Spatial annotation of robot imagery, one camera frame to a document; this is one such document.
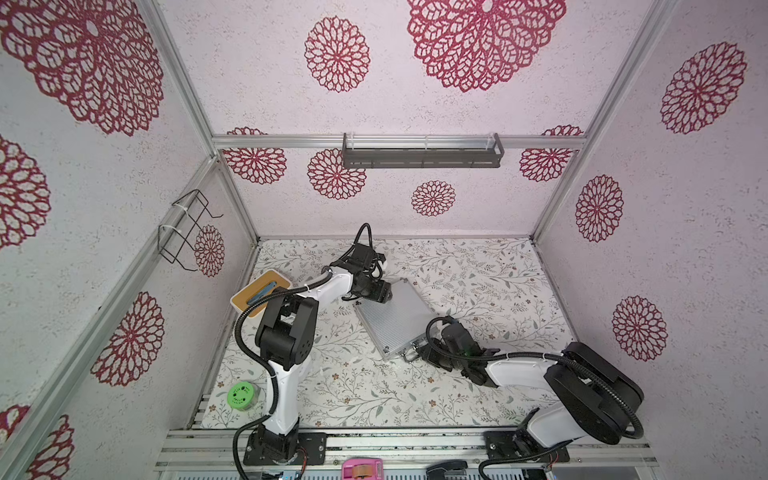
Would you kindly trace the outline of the aluminium poker set case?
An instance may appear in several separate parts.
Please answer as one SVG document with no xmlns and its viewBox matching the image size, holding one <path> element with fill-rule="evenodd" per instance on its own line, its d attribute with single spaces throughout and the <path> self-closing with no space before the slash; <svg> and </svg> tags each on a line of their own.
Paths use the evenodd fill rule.
<svg viewBox="0 0 768 480">
<path fill-rule="evenodd" d="M 355 301 L 354 310 L 384 361 L 412 363 L 421 358 L 427 324 L 438 314 L 413 282 L 401 278 L 391 286 L 388 302 L 360 299 Z"/>
</svg>

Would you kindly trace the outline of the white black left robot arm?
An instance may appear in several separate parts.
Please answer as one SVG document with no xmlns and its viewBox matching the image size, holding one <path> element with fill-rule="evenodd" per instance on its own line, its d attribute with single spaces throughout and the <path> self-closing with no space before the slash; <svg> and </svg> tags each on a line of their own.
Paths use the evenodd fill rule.
<svg viewBox="0 0 768 480">
<path fill-rule="evenodd" d="M 247 306 L 233 327 L 238 348 L 268 375 L 265 413 L 239 427 L 233 436 L 235 468 L 248 477 L 239 454 L 239 439 L 255 434 L 257 446 L 277 462 L 286 463 L 299 449 L 298 386 L 303 364 L 314 344 L 318 314 L 336 300 L 372 300 L 385 304 L 392 286 L 383 279 L 386 256 L 373 246 L 372 228 L 364 223 L 352 245 L 323 267 L 321 275 L 296 288 L 275 288 Z"/>
</svg>

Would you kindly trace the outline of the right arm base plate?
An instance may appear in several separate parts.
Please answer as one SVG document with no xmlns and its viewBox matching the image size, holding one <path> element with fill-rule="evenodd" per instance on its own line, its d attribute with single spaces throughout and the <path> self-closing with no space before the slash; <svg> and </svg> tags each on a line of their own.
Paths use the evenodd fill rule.
<svg viewBox="0 0 768 480">
<path fill-rule="evenodd" d="M 483 439 L 491 464 L 534 462 L 549 465 L 570 460 L 566 444 L 558 448 L 544 447 L 522 431 L 486 431 Z"/>
</svg>

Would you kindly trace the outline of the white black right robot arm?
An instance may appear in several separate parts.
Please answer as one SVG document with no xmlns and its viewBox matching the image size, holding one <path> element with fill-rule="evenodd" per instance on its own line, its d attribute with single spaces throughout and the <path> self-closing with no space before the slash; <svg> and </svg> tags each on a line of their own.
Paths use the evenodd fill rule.
<svg viewBox="0 0 768 480">
<path fill-rule="evenodd" d="M 425 328 L 419 354 L 427 363 L 458 371 L 471 383 L 488 388 L 523 386 L 554 394 L 555 403 L 531 410 L 502 441 L 502 452 L 478 465 L 483 479 L 493 465 L 548 465 L 576 440 L 590 437 L 606 445 L 641 439 L 638 416 L 641 387 L 588 345 L 573 341 L 559 353 L 482 348 L 451 316 L 437 317 Z"/>
</svg>

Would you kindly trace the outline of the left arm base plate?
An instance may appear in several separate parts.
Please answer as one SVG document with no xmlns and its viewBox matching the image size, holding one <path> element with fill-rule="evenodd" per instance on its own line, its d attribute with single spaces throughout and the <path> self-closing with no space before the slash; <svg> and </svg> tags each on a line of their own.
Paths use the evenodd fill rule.
<svg viewBox="0 0 768 480">
<path fill-rule="evenodd" d="M 242 463 L 245 466 L 318 466 L 325 462 L 326 433 L 293 432 L 277 435 L 254 431 L 248 438 Z"/>
</svg>

